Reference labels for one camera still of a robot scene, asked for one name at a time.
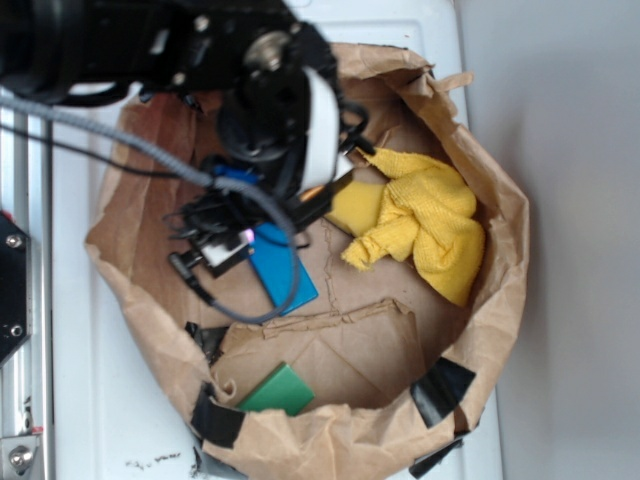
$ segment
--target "metal bracket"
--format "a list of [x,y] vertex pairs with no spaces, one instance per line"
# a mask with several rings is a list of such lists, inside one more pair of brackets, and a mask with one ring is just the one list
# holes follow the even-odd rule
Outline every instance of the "metal bracket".
[[0,367],[29,338],[27,250],[29,237],[0,213]]
[[28,435],[0,439],[2,480],[36,480],[43,478],[40,437]]

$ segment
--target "blue object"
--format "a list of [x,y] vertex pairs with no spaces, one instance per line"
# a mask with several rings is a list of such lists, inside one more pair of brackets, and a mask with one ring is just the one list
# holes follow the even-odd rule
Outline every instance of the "blue object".
[[226,165],[216,165],[213,169],[213,174],[217,177],[228,177],[236,180],[242,180],[243,182],[255,185],[258,183],[258,176],[253,173],[239,170],[237,168],[227,167]]
[[[260,281],[271,297],[275,306],[282,305],[291,288],[291,266],[287,238],[278,227],[272,223],[263,223],[254,229],[254,253],[249,261],[260,277]],[[299,259],[300,285],[293,303],[282,312],[291,313],[296,308],[318,298],[318,290],[311,281],[311,277]]]

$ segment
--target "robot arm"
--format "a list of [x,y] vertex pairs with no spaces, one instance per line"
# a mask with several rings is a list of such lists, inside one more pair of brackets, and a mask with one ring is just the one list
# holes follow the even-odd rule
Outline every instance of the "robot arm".
[[[225,157],[201,169],[258,187],[297,231],[324,215],[349,180],[342,156],[362,137],[367,114],[338,85],[327,42],[282,0],[0,0],[0,84],[50,105],[94,107],[126,97],[222,90],[218,135]],[[108,83],[97,94],[74,85]],[[356,124],[345,120],[358,118]],[[262,206],[216,188],[185,205],[176,236],[191,249],[170,261],[211,303],[191,269],[215,276],[248,254],[247,228],[269,220]]]

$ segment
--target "white wall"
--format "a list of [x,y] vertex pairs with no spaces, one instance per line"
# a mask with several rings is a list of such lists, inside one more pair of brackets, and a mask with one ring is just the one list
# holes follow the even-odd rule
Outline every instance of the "white wall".
[[471,128],[532,200],[505,478],[640,478],[640,1],[457,3]]

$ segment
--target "yellow sponge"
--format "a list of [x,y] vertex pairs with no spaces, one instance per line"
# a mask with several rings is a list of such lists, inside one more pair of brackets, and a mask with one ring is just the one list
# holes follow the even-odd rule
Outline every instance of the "yellow sponge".
[[352,181],[333,198],[327,220],[354,237],[364,235],[378,223],[384,189],[384,185]]

